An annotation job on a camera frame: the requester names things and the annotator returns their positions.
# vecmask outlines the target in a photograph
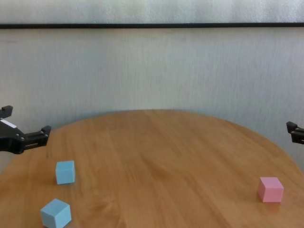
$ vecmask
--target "round wooden table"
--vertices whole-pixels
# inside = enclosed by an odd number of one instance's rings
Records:
[[[58,161],[76,181],[57,185]],[[285,187],[262,203],[259,177]],[[51,133],[0,175],[0,227],[42,227],[54,198],[74,228],[303,228],[304,176],[264,137],[218,118],[180,111],[126,111]]]

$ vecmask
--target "blue cube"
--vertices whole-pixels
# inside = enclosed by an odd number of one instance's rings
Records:
[[[42,224],[47,228],[63,228],[71,220],[71,208],[58,199],[52,200],[40,210]]]
[[[57,184],[68,184],[75,182],[74,161],[59,161],[56,166]]]

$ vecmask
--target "black stripe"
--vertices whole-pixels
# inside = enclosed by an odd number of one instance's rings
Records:
[[[181,29],[181,28],[268,28],[304,27],[297,23],[185,23],[185,24],[0,24],[0,29]]]

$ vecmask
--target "cube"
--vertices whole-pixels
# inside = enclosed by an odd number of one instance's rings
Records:
[[[277,177],[261,177],[258,194],[263,202],[281,202],[284,187]]]
[[[41,210],[42,224],[47,228],[63,228],[71,220],[71,208],[58,199],[52,200]]]
[[[57,184],[68,184],[75,182],[74,161],[59,161],[56,165]]]

